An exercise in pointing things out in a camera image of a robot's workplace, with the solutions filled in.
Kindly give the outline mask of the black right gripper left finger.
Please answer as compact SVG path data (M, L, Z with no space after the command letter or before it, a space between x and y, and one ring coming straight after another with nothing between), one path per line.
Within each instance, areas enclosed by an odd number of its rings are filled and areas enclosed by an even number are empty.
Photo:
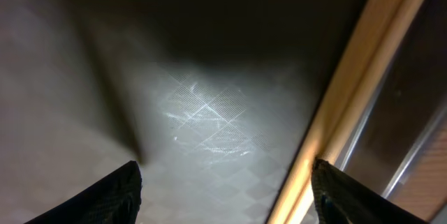
M131 160L26 224L135 224L141 191L140 169Z

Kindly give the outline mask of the wooden chopstick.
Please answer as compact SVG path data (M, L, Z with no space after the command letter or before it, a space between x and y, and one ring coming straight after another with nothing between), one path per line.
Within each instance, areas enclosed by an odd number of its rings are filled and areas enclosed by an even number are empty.
M315 155L321 151L335 130L373 51L401 2L402 0L367 0L354 30L350 33L349 41L292 163L267 224L288 222L311 176Z
M350 101L340 117L335 130L332 132L325 146L315 155L334 163L343 147L350 138L356 124L365 111L368 102L379 85L387 67L390 65L393 55L403 40L405 33L413 22L418 9L424 0L402 0L395 15L391 19L376 49L373 51L369 63L365 67L360 81L353 92ZM313 201L311 176L305 184L300 199L295 204L287 223L300 223Z

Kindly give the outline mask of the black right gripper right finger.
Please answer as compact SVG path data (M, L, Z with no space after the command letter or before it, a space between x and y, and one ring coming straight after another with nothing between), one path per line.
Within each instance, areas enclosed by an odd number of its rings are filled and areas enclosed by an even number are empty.
M326 160L314 160L311 181L321 224L427 224Z

